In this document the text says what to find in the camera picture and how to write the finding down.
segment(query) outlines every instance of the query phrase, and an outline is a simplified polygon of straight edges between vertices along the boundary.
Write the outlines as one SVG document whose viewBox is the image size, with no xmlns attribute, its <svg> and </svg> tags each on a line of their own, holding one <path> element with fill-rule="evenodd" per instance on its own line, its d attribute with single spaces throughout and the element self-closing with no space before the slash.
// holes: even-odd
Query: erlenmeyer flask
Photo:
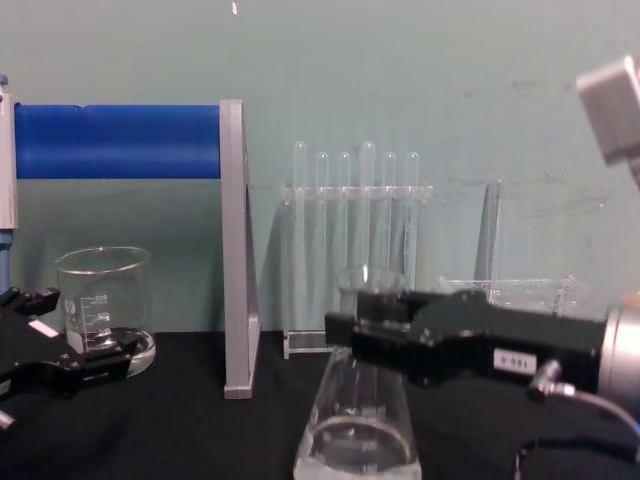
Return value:
<svg viewBox="0 0 640 480">
<path fill-rule="evenodd" d="M 392 293 L 395 272 L 361 267 L 340 274 L 341 305 L 359 291 Z M 298 449 L 296 480 L 422 478 L 402 377 L 356 360 L 349 349 L 329 358 Z"/>
</svg>

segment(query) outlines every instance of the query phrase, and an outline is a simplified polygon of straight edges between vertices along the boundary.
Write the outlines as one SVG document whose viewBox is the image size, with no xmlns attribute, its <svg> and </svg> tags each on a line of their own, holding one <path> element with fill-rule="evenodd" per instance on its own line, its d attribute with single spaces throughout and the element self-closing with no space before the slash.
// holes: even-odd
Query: glass beaker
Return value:
<svg viewBox="0 0 640 480">
<path fill-rule="evenodd" d="M 338 274 L 340 312 L 356 314 L 358 293 L 400 293 L 404 288 L 404 276 L 393 270 L 361 265 L 346 268 Z"/>
<path fill-rule="evenodd" d="M 399 293 L 402 275 L 362 266 L 339 275 L 344 313 L 358 292 Z M 294 469 L 296 480 L 419 480 L 409 406 L 400 374 L 333 351 L 305 429 Z"/>
<path fill-rule="evenodd" d="M 86 353 L 137 334 L 130 376 L 149 367 L 156 355 L 150 328 L 150 258 L 149 252 L 136 247 L 92 247 L 56 261 L 67 342 Z"/>
</svg>

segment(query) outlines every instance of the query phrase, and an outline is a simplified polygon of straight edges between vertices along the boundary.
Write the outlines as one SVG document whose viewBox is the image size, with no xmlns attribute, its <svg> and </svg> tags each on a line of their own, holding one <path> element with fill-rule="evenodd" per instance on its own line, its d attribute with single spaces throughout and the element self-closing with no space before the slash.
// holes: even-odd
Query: blue foam pad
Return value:
<svg viewBox="0 0 640 480">
<path fill-rule="evenodd" d="M 219 179 L 217 106 L 16 105 L 20 179 Z"/>
</svg>

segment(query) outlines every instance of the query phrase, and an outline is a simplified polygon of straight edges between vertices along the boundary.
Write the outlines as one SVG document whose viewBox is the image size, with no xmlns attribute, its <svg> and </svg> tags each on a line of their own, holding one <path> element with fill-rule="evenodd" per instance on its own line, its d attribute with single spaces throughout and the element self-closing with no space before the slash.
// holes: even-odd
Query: cable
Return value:
<svg viewBox="0 0 640 480">
<path fill-rule="evenodd" d="M 555 361 L 548 362 L 538 371 L 534 381 L 531 383 L 532 392 L 539 393 L 543 397 L 565 398 L 575 400 L 577 402 L 596 407 L 621 420 L 627 425 L 636 436 L 638 445 L 635 448 L 617 445 L 604 440 L 596 440 L 588 437 L 576 437 L 572 439 L 535 439 L 522 445 L 518 449 L 518 453 L 513 463 L 514 480 L 522 480 L 522 464 L 524 460 L 536 449 L 586 449 L 595 453 L 608 455 L 627 463 L 640 464 L 640 426 L 635 419 L 624 409 L 606 398 L 593 395 L 591 393 L 576 390 L 576 388 L 568 383 L 551 383 L 545 382 L 549 378 L 557 378 L 561 369 L 556 368 Z"/>
<path fill-rule="evenodd" d="M 550 450 L 589 450 L 601 455 L 607 455 L 626 463 L 637 465 L 637 450 L 633 447 L 618 445 L 605 440 L 590 437 L 575 437 L 568 439 L 536 438 L 523 444 L 515 456 L 512 474 L 514 480 L 522 480 L 522 465 L 524 461 L 537 449 Z"/>
<path fill-rule="evenodd" d="M 594 407 L 600 408 L 618 417 L 633 431 L 633 433 L 636 435 L 638 439 L 638 442 L 640 442 L 640 426 L 638 426 L 635 419 L 626 410 L 620 408 L 615 403 L 607 400 L 606 398 L 599 397 L 598 395 L 582 392 L 580 390 L 575 390 L 573 395 L 562 394 L 562 393 L 560 395 L 565 398 L 574 398 L 579 402 L 586 403 L 588 405 L 592 405 Z"/>
</svg>

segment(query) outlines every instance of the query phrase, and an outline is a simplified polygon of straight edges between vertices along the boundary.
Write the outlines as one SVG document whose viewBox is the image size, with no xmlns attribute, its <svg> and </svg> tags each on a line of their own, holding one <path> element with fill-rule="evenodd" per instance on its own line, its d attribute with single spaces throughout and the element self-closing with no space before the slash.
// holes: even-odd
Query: test tube rack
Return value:
<svg viewBox="0 0 640 480">
<path fill-rule="evenodd" d="M 420 156 L 377 156 L 373 142 L 331 158 L 293 151 L 282 188 L 281 310 L 284 356 L 327 351 L 324 314 L 338 311 L 338 273 L 349 267 L 400 271 L 415 286 L 421 207 L 434 196 L 420 182 Z"/>
</svg>

